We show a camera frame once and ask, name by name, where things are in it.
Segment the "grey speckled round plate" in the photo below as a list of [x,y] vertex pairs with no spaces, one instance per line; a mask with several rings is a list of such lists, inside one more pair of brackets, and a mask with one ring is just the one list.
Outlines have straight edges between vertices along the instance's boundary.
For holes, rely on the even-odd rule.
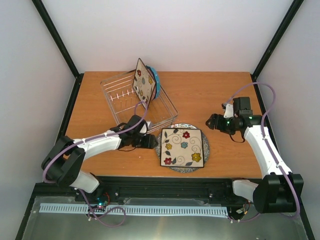
[[[194,125],[191,124],[187,124],[187,123],[176,123],[171,125],[170,127],[167,128],[185,128],[185,129],[199,129]],[[157,137],[157,141],[158,141],[158,146],[155,148],[156,154],[159,158],[160,161],[160,141],[161,141],[161,133],[158,135]],[[209,145],[209,141],[208,138],[205,136],[205,134],[202,132],[202,142],[203,142],[203,153],[204,153],[204,167],[205,167],[205,163],[208,161],[209,156],[210,156],[210,145]],[[202,168],[182,168],[182,167],[165,167],[165,168],[170,168],[173,171],[176,171],[178,173],[192,173],[195,172],[199,169]]]

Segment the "chrome wire dish rack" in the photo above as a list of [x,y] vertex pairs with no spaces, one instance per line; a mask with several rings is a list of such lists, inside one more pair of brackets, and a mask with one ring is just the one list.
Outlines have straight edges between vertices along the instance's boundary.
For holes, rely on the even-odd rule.
[[[141,117],[145,113],[145,108],[138,104],[139,98],[133,89],[134,73],[135,71],[131,70],[100,82],[102,92],[117,125],[127,123],[134,114]],[[159,97],[151,101],[145,116],[145,120],[152,123],[148,132],[171,126],[177,116],[177,108],[166,91],[161,88]]]

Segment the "blue polka dot plate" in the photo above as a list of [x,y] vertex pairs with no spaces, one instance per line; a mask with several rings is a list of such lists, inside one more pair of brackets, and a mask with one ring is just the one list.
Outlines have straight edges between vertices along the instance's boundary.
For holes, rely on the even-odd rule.
[[146,66],[146,68],[148,69],[148,71],[152,74],[154,80],[155,80],[155,94],[154,94],[154,99],[158,98],[160,95],[160,91],[161,91],[161,83],[160,83],[160,77],[158,75],[158,72],[156,71],[156,69],[154,67],[151,66]]

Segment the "white square floral plate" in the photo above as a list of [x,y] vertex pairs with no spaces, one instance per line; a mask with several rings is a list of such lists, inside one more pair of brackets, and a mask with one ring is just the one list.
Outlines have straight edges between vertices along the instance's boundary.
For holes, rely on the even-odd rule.
[[147,109],[152,101],[153,79],[141,58],[137,60],[132,87],[143,107]]

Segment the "pink polka dot plate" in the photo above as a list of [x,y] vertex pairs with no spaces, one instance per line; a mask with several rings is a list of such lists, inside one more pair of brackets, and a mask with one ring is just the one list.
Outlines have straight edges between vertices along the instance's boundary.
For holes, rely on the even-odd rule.
[[153,73],[153,71],[151,69],[149,69],[148,71],[149,71],[150,76],[152,77],[152,80],[153,80],[153,89],[152,89],[151,100],[154,100],[156,98],[156,93],[157,93],[157,81],[156,81],[156,77],[155,77],[155,74]]

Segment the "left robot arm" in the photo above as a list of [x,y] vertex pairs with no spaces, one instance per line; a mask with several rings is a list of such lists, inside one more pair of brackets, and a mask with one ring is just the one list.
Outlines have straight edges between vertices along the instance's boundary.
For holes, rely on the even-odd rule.
[[80,189],[92,201],[101,200],[104,188],[93,174],[81,170],[83,162],[101,153],[129,146],[154,149],[158,141],[148,133],[149,126],[149,121],[134,115],[128,123],[121,123],[99,135],[82,139],[61,137],[41,164],[43,181],[59,187]]

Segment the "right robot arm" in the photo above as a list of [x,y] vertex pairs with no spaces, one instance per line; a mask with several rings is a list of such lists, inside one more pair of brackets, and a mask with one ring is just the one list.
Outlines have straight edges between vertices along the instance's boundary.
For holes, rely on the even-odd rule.
[[248,142],[258,162],[262,176],[261,182],[254,183],[246,179],[234,180],[232,190],[236,196],[253,202],[260,214],[300,214],[300,196],[304,180],[300,174],[294,174],[281,158],[270,139],[263,116],[224,117],[215,113],[205,124],[208,128],[219,130],[229,136],[240,132],[242,140]]

